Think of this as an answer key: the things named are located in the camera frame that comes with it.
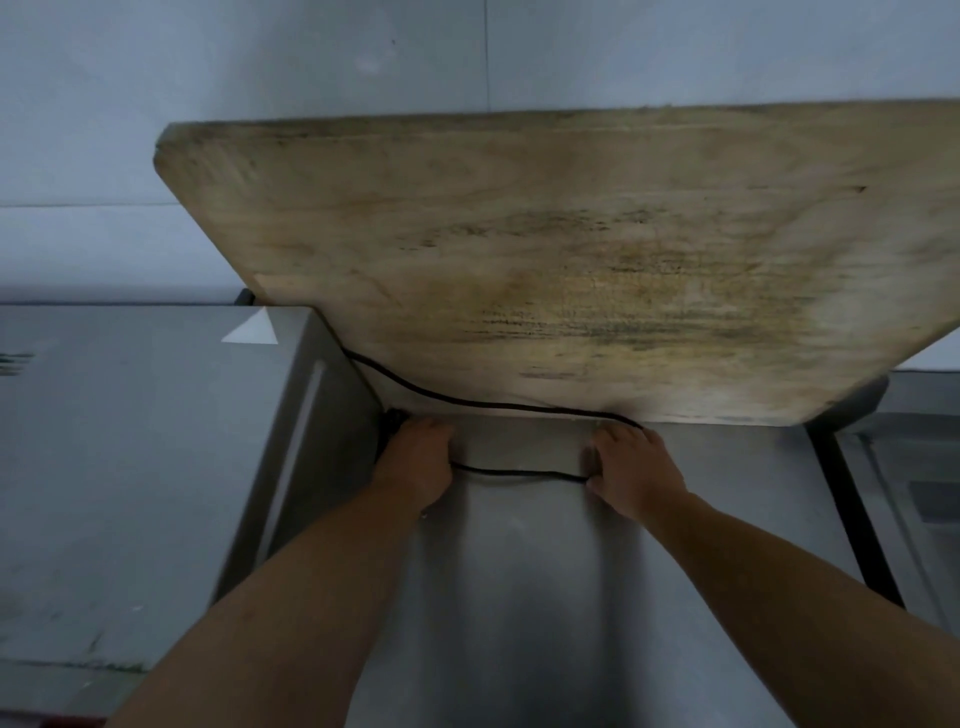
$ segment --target left hand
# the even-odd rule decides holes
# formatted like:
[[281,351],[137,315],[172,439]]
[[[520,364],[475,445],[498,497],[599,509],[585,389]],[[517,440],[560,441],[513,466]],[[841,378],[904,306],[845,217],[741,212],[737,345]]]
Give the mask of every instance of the left hand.
[[419,510],[434,503],[453,480],[448,448],[453,425],[431,417],[407,420],[376,461],[373,484],[409,493]]

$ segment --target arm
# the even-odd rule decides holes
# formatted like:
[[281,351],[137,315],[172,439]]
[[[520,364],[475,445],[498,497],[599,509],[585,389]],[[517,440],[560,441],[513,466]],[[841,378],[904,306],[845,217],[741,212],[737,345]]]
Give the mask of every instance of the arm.
[[406,423],[370,486],[214,605],[110,728],[343,725],[420,511],[450,484],[451,432]]
[[589,488],[663,544],[799,726],[960,725],[960,642],[693,496],[653,430],[593,443]]

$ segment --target wood grain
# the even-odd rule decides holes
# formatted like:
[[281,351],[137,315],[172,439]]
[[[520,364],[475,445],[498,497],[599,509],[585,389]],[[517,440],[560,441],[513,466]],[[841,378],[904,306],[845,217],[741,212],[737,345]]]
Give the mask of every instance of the wood grain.
[[183,124],[155,162],[259,299],[463,397],[794,424],[960,321],[953,102]]

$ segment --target forearm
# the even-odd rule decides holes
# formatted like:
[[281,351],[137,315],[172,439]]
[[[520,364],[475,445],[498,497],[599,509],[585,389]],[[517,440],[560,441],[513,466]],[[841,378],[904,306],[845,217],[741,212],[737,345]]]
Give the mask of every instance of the forearm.
[[960,725],[954,638],[690,494],[644,524],[798,725]]
[[110,726],[341,725],[418,515],[383,484],[325,515],[211,608]]

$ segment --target hand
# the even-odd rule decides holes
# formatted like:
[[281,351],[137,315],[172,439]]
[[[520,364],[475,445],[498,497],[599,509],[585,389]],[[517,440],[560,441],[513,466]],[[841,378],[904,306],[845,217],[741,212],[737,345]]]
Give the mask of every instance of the hand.
[[603,425],[593,433],[593,446],[600,453],[602,472],[587,487],[620,515],[643,523],[663,497],[686,493],[684,477],[663,438],[649,427]]
[[444,494],[453,480],[447,449],[453,425],[429,417],[407,420],[373,468],[373,484],[400,488],[423,510]]

